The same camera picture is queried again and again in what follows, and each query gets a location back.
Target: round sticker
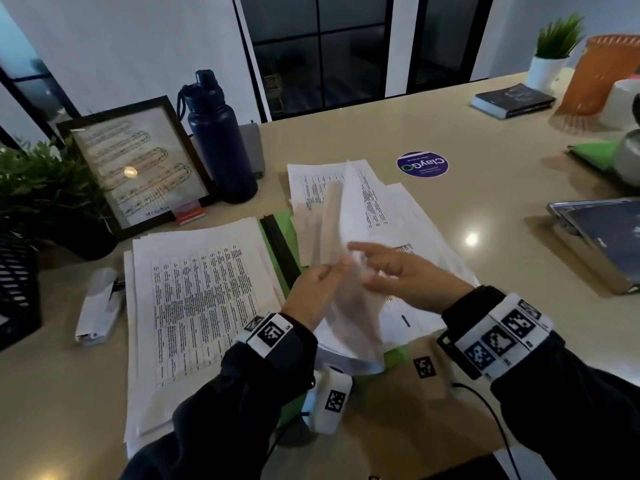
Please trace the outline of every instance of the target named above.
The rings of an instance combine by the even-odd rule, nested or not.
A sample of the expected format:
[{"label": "round sticker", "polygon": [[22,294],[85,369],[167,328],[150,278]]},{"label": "round sticker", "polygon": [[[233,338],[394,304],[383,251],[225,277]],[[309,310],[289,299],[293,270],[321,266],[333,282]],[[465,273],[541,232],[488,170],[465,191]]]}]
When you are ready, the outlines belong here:
[{"label": "round sticker", "polygon": [[449,169],[446,158],[431,152],[405,153],[398,158],[397,165],[407,175],[421,178],[439,177]]}]

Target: person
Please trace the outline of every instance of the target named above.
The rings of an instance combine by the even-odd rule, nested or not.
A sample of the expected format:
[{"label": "person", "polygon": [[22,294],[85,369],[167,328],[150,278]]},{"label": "person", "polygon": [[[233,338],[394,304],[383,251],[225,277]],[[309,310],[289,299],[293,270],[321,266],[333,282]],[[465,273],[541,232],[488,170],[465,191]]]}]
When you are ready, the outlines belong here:
[{"label": "person", "polygon": [[[441,314],[450,335],[461,337],[506,299],[416,255],[363,242],[348,248],[382,272],[364,278],[366,289]],[[313,385],[312,331],[348,266],[346,258],[300,275],[280,312],[292,333],[265,358],[251,340],[233,345],[220,375],[176,409],[174,432],[142,448],[121,478],[260,478],[280,408]],[[491,391],[517,440],[542,455],[556,478],[634,476],[639,389],[584,364],[555,331],[493,380]]]}]

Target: black basket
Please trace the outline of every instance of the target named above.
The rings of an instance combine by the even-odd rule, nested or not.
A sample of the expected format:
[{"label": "black basket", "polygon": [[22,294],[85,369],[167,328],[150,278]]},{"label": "black basket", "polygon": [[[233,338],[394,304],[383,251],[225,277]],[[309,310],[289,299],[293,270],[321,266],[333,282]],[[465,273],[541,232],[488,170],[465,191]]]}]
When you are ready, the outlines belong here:
[{"label": "black basket", "polygon": [[0,350],[41,323],[36,252],[23,239],[0,235]]}]

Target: orange basket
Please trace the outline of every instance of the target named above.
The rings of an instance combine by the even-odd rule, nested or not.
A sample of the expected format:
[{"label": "orange basket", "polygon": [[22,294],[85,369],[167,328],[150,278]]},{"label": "orange basket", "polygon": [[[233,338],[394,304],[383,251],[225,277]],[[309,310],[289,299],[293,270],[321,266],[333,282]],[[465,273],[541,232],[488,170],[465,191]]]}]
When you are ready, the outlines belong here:
[{"label": "orange basket", "polygon": [[590,116],[602,111],[613,84],[640,66],[640,36],[590,37],[558,108],[559,114]]}]

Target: black jacket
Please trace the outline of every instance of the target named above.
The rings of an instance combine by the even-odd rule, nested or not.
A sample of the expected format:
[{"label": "black jacket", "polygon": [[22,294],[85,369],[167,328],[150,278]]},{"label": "black jacket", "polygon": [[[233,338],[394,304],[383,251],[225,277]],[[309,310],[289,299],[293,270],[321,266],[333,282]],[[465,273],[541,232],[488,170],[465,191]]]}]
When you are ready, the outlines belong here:
[{"label": "black jacket", "polygon": [[[442,318],[462,335],[504,297],[479,287]],[[209,479],[212,471],[218,478],[259,478],[280,408],[312,385],[316,338],[287,318],[303,345],[291,351],[289,370],[279,372],[249,346],[234,345],[220,375],[174,412],[175,431],[142,448],[121,479]],[[640,389],[585,365],[555,332],[491,390],[516,438],[540,453],[559,480],[637,475]]]}]

